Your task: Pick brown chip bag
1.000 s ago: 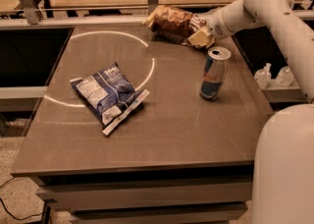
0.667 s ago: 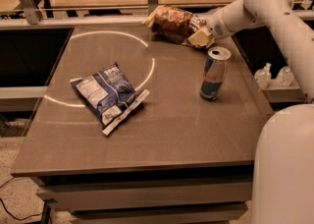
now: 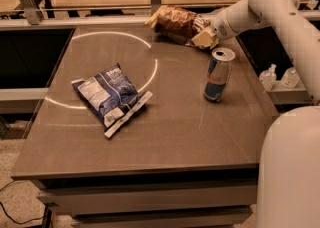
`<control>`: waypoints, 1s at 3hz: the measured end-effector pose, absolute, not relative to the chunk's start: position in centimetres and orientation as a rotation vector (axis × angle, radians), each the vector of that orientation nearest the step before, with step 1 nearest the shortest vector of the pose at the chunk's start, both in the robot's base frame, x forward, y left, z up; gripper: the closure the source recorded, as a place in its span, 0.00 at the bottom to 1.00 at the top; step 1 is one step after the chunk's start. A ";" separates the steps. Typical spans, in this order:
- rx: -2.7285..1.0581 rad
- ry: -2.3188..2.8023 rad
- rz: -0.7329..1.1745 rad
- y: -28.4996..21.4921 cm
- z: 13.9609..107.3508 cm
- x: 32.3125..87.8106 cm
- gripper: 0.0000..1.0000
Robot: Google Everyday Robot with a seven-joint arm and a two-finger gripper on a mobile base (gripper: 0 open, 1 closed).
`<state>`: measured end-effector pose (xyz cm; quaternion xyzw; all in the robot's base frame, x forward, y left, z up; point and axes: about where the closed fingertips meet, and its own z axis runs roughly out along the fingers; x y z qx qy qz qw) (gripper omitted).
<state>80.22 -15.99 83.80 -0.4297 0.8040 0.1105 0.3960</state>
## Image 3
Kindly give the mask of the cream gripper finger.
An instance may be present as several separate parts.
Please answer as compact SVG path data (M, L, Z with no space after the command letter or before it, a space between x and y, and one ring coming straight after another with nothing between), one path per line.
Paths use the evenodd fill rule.
M195 35L191 41L200 49L213 49L219 43L219 39L212 31L211 27L203 29L200 33Z

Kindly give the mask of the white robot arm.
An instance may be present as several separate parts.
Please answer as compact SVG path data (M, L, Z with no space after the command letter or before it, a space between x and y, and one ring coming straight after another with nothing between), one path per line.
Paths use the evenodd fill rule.
M304 85L313 104L288 111L262 146L256 228L320 228L320 32L298 11L299 0L241 0L211 20L209 35L229 39L270 26L292 66L281 84Z

